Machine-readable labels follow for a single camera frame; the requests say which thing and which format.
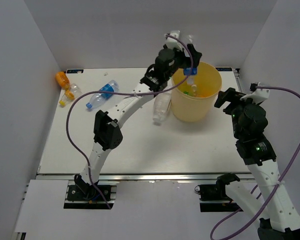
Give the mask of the clear bottle blue square label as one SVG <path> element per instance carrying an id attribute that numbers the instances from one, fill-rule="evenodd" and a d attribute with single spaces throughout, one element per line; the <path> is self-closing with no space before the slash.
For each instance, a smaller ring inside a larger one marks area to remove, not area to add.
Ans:
<path id="1" fill-rule="evenodd" d="M 187 44 L 194 44 L 194 36 L 189 34 L 186 36 L 186 43 Z M 194 68 L 194 69 L 191 69 L 190 67 L 188 68 L 185 68 L 183 70 L 183 74 L 185 76 L 188 76 L 187 80 L 186 80 L 186 83 L 187 85 L 189 86 L 192 86 L 195 84 L 195 75 L 197 74 L 197 69 Z"/>

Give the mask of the clear unlabeled plastic bottle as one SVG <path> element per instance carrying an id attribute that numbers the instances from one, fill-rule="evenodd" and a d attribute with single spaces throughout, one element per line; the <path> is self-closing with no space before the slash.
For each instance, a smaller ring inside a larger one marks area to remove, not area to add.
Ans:
<path id="1" fill-rule="evenodd" d="M 198 96 L 198 87 L 196 84 L 192 84 L 191 87 L 190 87 L 190 95 L 192 97 L 197 97 Z"/>

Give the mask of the clear juice bottle apple label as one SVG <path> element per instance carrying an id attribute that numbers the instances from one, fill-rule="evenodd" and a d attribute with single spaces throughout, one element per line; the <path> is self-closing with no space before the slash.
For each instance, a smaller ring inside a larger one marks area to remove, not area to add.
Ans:
<path id="1" fill-rule="evenodd" d="M 155 97 L 152 120 L 155 125 L 161 125 L 167 118 L 171 105 L 171 93 L 160 93 Z"/>

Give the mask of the clear bottle blue cap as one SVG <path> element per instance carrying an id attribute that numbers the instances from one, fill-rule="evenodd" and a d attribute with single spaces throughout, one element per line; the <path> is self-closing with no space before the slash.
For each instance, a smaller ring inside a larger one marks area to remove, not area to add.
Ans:
<path id="1" fill-rule="evenodd" d="M 111 80 L 99 91 L 101 91 L 101 93 L 95 93 L 90 98 L 89 102 L 86 103 L 86 108 L 89 111 L 101 107 L 109 98 L 113 96 L 112 93 L 119 91 L 119 85 L 115 80 Z"/>

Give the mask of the small clear bottle orange label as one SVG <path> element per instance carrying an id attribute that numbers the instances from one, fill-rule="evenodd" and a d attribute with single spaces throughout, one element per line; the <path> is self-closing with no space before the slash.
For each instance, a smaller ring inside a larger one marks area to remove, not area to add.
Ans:
<path id="1" fill-rule="evenodd" d="M 75 99 L 82 95 L 82 91 L 79 86 L 75 83 L 71 84 L 70 87 L 64 92 L 63 96 L 59 100 L 59 105 L 65 107 L 72 103 Z"/>

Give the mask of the green plastic bottle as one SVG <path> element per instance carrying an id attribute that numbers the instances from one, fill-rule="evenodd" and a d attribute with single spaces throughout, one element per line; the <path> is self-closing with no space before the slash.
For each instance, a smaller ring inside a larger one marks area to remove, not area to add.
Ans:
<path id="1" fill-rule="evenodd" d="M 185 95 L 191 96 L 191 93 L 189 93 L 188 91 L 183 91 L 183 93 L 184 93 Z"/>

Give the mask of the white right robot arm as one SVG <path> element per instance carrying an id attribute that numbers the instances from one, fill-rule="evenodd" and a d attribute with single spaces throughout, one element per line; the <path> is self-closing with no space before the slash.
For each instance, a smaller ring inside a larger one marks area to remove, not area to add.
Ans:
<path id="1" fill-rule="evenodd" d="M 237 232 L 227 236 L 231 239 L 250 225 L 257 225 L 261 240 L 300 240 L 300 215 L 286 190 L 283 178 L 300 151 L 300 143 L 283 173 L 280 173 L 277 156 L 264 135 L 268 125 L 266 111 L 261 103 L 269 98 L 271 87 L 252 84 L 251 93 L 244 94 L 234 88 L 218 93 L 214 104 L 231 116 L 236 149 L 244 164 L 252 173 L 264 203 L 244 189 L 240 179 L 233 173 L 220 176 L 216 182 L 216 195 L 234 200 L 251 220 Z"/>

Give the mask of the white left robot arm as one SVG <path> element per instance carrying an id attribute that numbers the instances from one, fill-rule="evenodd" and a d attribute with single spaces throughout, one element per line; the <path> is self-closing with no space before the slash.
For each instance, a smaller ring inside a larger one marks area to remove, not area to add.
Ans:
<path id="1" fill-rule="evenodd" d="M 92 151 L 84 170 L 74 177 L 80 196 L 89 200 L 97 194 L 96 184 L 101 169 L 109 153 L 122 142 L 121 128 L 124 123 L 163 91 L 168 85 L 168 80 L 178 69 L 196 68 L 201 57 L 202 53 L 190 43 L 183 49 L 164 46 L 154 64 L 148 67 L 144 77 L 133 89 L 131 96 L 125 97 L 111 109 L 99 110 L 95 114 Z"/>

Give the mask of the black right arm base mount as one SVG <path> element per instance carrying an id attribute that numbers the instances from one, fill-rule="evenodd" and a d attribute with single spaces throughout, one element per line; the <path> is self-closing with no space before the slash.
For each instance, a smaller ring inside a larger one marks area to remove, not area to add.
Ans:
<path id="1" fill-rule="evenodd" d="M 214 184 L 200 184 L 194 188 L 199 195 L 201 213 L 242 212 L 239 206 L 226 195 L 226 186 L 239 182 L 240 178 L 234 173 L 226 173 L 217 177 Z"/>

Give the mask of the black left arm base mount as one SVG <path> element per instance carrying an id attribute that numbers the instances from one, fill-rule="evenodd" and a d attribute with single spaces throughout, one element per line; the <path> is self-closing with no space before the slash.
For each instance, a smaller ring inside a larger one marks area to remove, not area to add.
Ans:
<path id="1" fill-rule="evenodd" d="M 79 174 L 74 176 L 74 183 L 67 187 L 64 209 L 73 210 L 110 210 L 116 199 L 115 185 L 99 185 L 99 191 L 90 183 L 84 182 Z"/>

